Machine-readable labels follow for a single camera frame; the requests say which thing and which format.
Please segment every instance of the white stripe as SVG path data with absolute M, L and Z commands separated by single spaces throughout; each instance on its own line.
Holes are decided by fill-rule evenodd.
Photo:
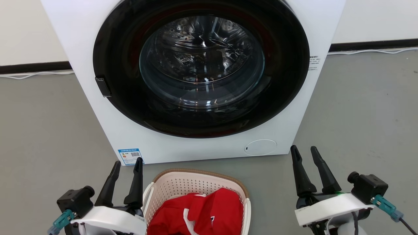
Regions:
M 186 223 L 187 229 L 189 230 L 191 235 L 199 235 L 199 234 L 195 233 L 195 231 L 194 231 L 195 221 L 190 221 L 190 220 L 187 219 L 188 214 L 189 214 L 189 210 L 185 208 L 184 211 L 183 211 L 183 219 L 184 219 L 184 222 Z

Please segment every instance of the barcode label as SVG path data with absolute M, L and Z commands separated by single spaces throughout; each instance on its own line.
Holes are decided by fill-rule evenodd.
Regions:
M 138 148 L 119 149 L 118 152 L 123 163 L 127 166 L 135 165 L 138 157 L 143 158 Z

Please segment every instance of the washing machine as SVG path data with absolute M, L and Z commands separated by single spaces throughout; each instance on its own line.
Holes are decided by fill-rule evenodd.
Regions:
M 288 154 L 345 4 L 41 1 L 123 165 Z

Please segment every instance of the plastic basket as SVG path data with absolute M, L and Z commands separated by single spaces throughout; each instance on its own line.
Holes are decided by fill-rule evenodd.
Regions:
M 247 235 L 250 228 L 251 203 L 248 191 L 237 179 L 209 171 L 193 169 L 169 169 L 158 174 L 144 191 L 143 213 L 149 225 L 154 213 L 169 199 L 188 193 L 211 194 L 227 188 L 235 191 L 244 208 L 241 235 Z

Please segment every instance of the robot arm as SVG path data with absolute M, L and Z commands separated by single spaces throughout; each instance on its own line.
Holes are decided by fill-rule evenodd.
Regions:
M 147 223 L 141 210 L 142 165 L 142 159 L 138 158 L 125 206 L 114 207 L 112 203 L 120 171 L 119 161 L 113 166 L 94 205 L 90 200 L 94 195 L 92 187 L 69 190 L 57 200 L 63 214 L 48 230 L 48 235 L 57 235 L 63 227 L 67 235 L 145 235 Z
M 351 193 L 342 193 L 341 187 L 315 146 L 312 158 L 318 167 L 323 184 L 322 193 L 309 180 L 302 166 L 302 157 L 296 146 L 291 147 L 296 192 L 299 197 L 295 214 L 300 226 L 309 227 L 315 235 L 366 235 L 358 220 L 366 219 L 370 211 L 379 208 L 395 222 L 401 221 L 411 232 L 416 232 L 403 220 L 403 214 L 383 195 L 388 184 L 375 175 L 352 172 L 348 182 L 354 184 Z

